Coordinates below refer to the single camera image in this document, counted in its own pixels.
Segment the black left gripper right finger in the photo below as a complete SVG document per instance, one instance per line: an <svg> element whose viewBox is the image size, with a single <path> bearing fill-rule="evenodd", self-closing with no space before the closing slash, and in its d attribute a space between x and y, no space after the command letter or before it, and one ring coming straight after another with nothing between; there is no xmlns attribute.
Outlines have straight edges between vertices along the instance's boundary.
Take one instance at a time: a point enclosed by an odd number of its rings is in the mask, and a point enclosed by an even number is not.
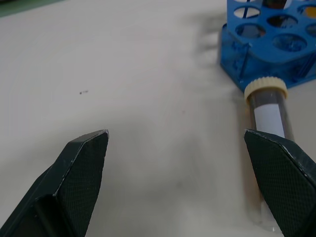
<svg viewBox="0 0 316 237"><path fill-rule="evenodd" d="M316 164L293 141L246 130L258 187L285 237L316 235Z"/></svg>

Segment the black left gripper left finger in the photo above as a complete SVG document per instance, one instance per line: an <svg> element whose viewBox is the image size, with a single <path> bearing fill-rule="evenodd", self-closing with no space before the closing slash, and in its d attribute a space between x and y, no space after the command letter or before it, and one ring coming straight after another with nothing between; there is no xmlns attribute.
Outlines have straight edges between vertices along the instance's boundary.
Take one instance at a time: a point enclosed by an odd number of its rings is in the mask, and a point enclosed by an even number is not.
<svg viewBox="0 0 316 237"><path fill-rule="evenodd" d="M83 237L98 199L108 130L70 141L31 185L0 229L2 237Z"/></svg>

